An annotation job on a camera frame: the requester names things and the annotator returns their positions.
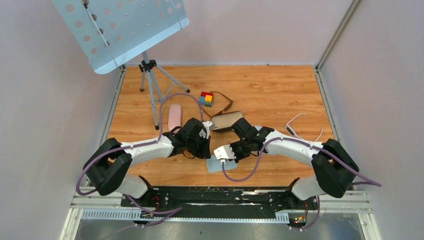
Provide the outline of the black glasses case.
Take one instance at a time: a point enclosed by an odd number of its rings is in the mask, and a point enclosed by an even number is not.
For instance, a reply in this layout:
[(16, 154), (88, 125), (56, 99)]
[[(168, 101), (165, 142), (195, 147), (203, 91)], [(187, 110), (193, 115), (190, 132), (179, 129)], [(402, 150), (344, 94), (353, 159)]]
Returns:
[(223, 132), (223, 131), (231, 130), (232, 125), (237, 120), (243, 117), (244, 117), (244, 114), (241, 111), (227, 112), (221, 115), (213, 116), (211, 118), (211, 121), (214, 123), (213, 131)]

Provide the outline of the blue cleaning cloth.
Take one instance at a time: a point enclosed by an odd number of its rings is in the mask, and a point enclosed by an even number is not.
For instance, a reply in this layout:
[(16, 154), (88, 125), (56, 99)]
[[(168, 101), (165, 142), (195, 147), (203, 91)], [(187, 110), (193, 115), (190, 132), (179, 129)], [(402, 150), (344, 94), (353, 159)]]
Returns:
[[(206, 162), (206, 169), (209, 173), (216, 173), (216, 172), (222, 171), (222, 163), (220, 160), (210, 158), (210, 159), (207, 159), (205, 162)], [(236, 169), (237, 167), (238, 167), (238, 164), (235, 163), (234, 161), (226, 161), (224, 164), (224, 169), (226, 171)]]

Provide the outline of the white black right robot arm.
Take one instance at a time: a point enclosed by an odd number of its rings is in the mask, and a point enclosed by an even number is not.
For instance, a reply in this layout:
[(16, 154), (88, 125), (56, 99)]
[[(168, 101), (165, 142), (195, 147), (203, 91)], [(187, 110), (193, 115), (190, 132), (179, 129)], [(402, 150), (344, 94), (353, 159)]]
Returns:
[(345, 148), (332, 138), (325, 142), (301, 140), (274, 128), (257, 128), (243, 117), (231, 129), (239, 137), (229, 145), (235, 162), (258, 152), (259, 155), (282, 155), (312, 167), (312, 175), (296, 178), (289, 185), (285, 201), (292, 209), (298, 209), (307, 199), (318, 195), (342, 198), (356, 177), (354, 173), (359, 171)]

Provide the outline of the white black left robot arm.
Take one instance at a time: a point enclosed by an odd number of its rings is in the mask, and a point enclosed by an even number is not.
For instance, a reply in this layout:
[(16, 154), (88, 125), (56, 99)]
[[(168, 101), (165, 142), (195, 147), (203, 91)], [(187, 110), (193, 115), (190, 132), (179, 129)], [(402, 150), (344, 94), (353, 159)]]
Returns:
[(161, 133), (159, 137), (138, 142), (118, 142), (107, 139), (83, 166), (87, 176), (101, 196), (113, 192), (129, 195), (140, 206), (149, 206), (153, 193), (142, 176), (130, 174), (129, 168), (154, 159), (189, 153), (193, 158), (211, 157), (211, 121), (189, 119), (182, 127)]

